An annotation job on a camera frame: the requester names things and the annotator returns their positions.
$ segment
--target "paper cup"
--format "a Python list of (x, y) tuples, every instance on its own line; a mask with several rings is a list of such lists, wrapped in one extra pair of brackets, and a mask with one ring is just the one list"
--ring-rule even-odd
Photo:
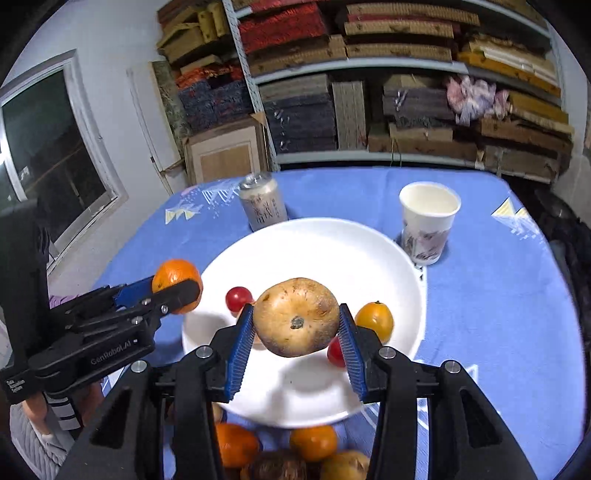
[(434, 264), (443, 251), (462, 201), (452, 189), (427, 181), (410, 183), (400, 191), (402, 248), (418, 265)]

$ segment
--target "metal shelf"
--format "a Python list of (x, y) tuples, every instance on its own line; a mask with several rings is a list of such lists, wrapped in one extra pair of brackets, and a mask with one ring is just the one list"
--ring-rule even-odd
[(240, 10), (236, 10), (236, 18), (246, 17), (247, 15), (250, 15), (251, 13), (252, 13), (251, 7), (244, 7), (244, 8), (241, 8)]
[(259, 75), (258, 77), (253, 77), (252, 80), (256, 85), (263, 85), (276, 80), (297, 77), (299, 75), (307, 75), (309, 73), (326, 72), (329, 70), (362, 69), (368, 67), (413, 68), (441, 70), (444, 72), (463, 73), (466, 75), (468, 74), (466, 65), (461, 61), (447, 62), (437, 60), (410, 59), (406, 57), (367, 57), (363, 59), (343, 59), (323, 61), (321, 63), (313, 63), (311, 65), (302, 65), (300, 67), (293, 67), (291, 69), (278, 70), (276, 72)]
[[(400, 161), (414, 163), (432, 163), (450, 165), (453, 167), (474, 168), (473, 161), (461, 158), (438, 157), (436, 155), (421, 155), (414, 153), (394, 154), (394, 164)], [(391, 153), (368, 152), (367, 150), (333, 150), (324, 152), (302, 152), (277, 154), (277, 163), (287, 165), (290, 163), (310, 163), (321, 161), (391, 161)]]
[(529, 18), (524, 17), (523, 15), (514, 12), (508, 8), (502, 7), (500, 5), (494, 4), (492, 2), (487, 2), (486, 0), (461, 0), (463, 3), (478, 5), (479, 7), (486, 8), (487, 10), (491, 10), (493, 12), (497, 12), (502, 14), (506, 17), (512, 18), (513, 20), (524, 24), (526, 27), (538, 32), (540, 35), (546, 38), (550, 38), (550, 32), (548, 29), (539, 26), (537, 23), (532, 22)]
[(362, 68), (413, 68), (413, 69), (427, 69), (439, 70), (441, 72), (459, 73), (470, 75), (490, 82), (497, 82), (507, 85), (516, 90), (521, 90), (530, 95), (534, 95), (546, 102), (554, 105), (561, 105), (561, 100), (554, 95), (545, 92), (544, 90), (523, 82), (519, 79), (514, 79), (506, 75), (502, 75), (491, 70), (481, 69), (466, 65), (461, 61), (436, 61), (423, 59), (409, 59), (406, 57), (367, 57), (364, 59), (346, 59), (323, 61), (321, 63), (314, 63), (311, 65), (302, 65), (300, 67), (293, 67), (291, 69), (277, 70), (276, 72), (267, 73), (258, 77), (253, 77), (252, 81), (256, 85), (264, 85), (265, 83), (274, 82), (276, 80), (288, 79), (300, 75), (307, 75), (310, 73), (328, 72), (330, 70), (344, 70), (344, 69), (362, 69)]
[(465, 65), (468, 75), (471, 77), (477, 77), (481, 79), (488, 80), (489, 82), (495, 83), (502, 83), (507, 85), (513, 89), (521, 90), (524, 93), (529, 93), (535, 97), (540, 98), (548, 103), (552, 103), (553, 105), (561, 106), (562, 100), (559, 97), (551, 95), (550, 93), (538, 88), (534, 85), (531, 85), (523, 80), (519, 80), (513, 77), (508, 77), (507, 75), (503, 75), (501, 73), (493, 72), (492, 70), (481, 69), (479, 67), (473, 67), (471, 65)]

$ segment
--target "orange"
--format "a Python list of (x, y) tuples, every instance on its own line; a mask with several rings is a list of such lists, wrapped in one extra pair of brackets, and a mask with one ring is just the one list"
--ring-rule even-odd
[(245, 467), (261, 449), (256, 435), (240, 425), (216, 423), (216, 433), (224, 468)]
[(363, 305), (355, 315), (355, 323), (371, 328), (382, 343), (387, 342), (394, 330), (394, 317), (385, 303), (373, 301)]
[(199, 284), (199, 296), (194, 302), (185, 305), (183, 308), (176, 310), (173, 313), (187, 313), (193, 310), (201, 301), (203, 294), (203, 282), (199, 270), (191, 262), (181, 258), (173, 258), (167, 260), (158, 268), (156, 275), (152, 279), (152, 293), (163, 290), (167, 287), (175, 285), (183, 280), (194, 280)]
[(306, 462), (320, 462), (336, 452), (338, 439), (330, 425), (293, 430), (290, 447)]

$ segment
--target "pile of fruit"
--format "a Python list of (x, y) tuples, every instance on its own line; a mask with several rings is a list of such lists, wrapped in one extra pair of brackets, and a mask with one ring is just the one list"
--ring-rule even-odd
[(360, 452), (337, 452), (330, 425), (293, 430), (290, 448), (263, 452), (256, 435), (232, 423), (216, 424), (217, 442), (228, 479), (365, 480), (369, 459)]
[[(156, 292), (186, 279), (203, 283), (195, 266), (185, 260), (165, 262), (152, 281)], [(175, 313), (193, 310), (201, 299)], [(256, 342), (270, 352), (295, 357), (326, 347), (331, 364), (344, 368), (345, 362), (336, 337), (339, 304), (328, 288), (309, 278), (292, 278), (265, 290), (255, 301), (245, 287), (226, 293), (226, 306), (238, 317), (247, 303), (254, 305)], [(364, 305), (355, 323), (372, 329), (382, 343), (394, 330), (389, 308), (379, 302)], [(289, 450), (263, 452), (257, 436), (239, 425), (224, 423), (223, 411), (212, 404), (217, 441), (229, 479), (239, 480), (365, 480), (369, 459), (352, 450), (337, 452), (337, 435), (332, 426), (293, 430)]]

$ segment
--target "person's hand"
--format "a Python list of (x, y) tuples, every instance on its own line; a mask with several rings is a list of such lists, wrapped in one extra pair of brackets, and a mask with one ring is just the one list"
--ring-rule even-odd
[[(82, 423), (84, 425), (88, 423), (96, 408), (104, 399), (105, 397), (103, 396), (100, 382), (84, 387), (74, 395), (74, 406), (82, 416)], [(47, 427), (45, 421), (48, 405), (41, 392), (38, 392), (23, 401), (22, 409), (39, 433), (43, 435), (49, 435), (51, 433), (51, 430)]]

